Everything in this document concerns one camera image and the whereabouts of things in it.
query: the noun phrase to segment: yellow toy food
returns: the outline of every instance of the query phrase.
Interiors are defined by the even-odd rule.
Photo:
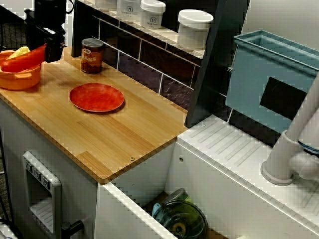
[[[9,56],[7,58],[7,60],[11,59],[11,58],[14,58],[14,57],[17,57],[17,56],[21,56],[21,55],[23,55],[25,53],[28,53],[29,51],[30,50],[29,50],[29,48],[27,46],[23,46],[20,49],[16,50],[11,56]]]

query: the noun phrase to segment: teal plastic container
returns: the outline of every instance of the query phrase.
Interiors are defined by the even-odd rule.
[[[226,105],[282,133],[292,121],[260,105],[267,82],[272,77],[307,93],[319,71],[319,52],[263,30],[234,38]]]

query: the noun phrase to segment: wooden board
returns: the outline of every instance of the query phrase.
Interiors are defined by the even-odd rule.
[[[113,112],[89,113],[75,107],[70,91],[98,82],[124,94]],[[25,91],[0,88],[0,99],[68,155],[97,182],[105,184],[141,163],[187,128],[186,111],[114,68],[89,75],[80,58],[65,48],[62,59],[43,63],[38,85]]]

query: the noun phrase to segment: white shelf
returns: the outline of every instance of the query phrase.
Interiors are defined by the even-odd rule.
[[[30,207],[31,212],[53,233],[52,198],[46,199]]]
[[[203,59],[203,56],[204,56],[204,53],[205,53],[205,50],[189,50],[189,49],[186,49],[186,48],[183,48],[181,46],[178,45],[177,43],[177,39],[178,39],[178,33],[175,32],[175,31],[172,31],[170,29],[167,29],[165,27],[161,27],[160,29],[147,29],[147,28],[144,28],[140,25],[139,22],[127,22],[127,21],[123,21],[121,20],[120,18],[117,17],[117,13],[116,11],[109,11],[107,9],[104,9],[104,8],[98,8],[95,6],[95,0],[79,0],[80,2],[88,5],[88,6],[91,6],[92,8],[108,15],[108,16],[111,16],[115,19],[117,19],[118,21],[121,21],[121,22],[124,22],[126,23],[127,25],[131,26],[131,27],[134,27],[135,29],[137,30],[140,30],[158,40],[161,40],[171,46],[174,46],[176,47],[177,49],[179,50],[182,50],[190,55],[193,55],[199,59]]]

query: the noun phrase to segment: red plate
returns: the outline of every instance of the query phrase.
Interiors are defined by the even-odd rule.
[[[107,112],[118,108],[123,103],[124,96],[112,86],[88,83],[72,89],[70,100],[85,111]]]

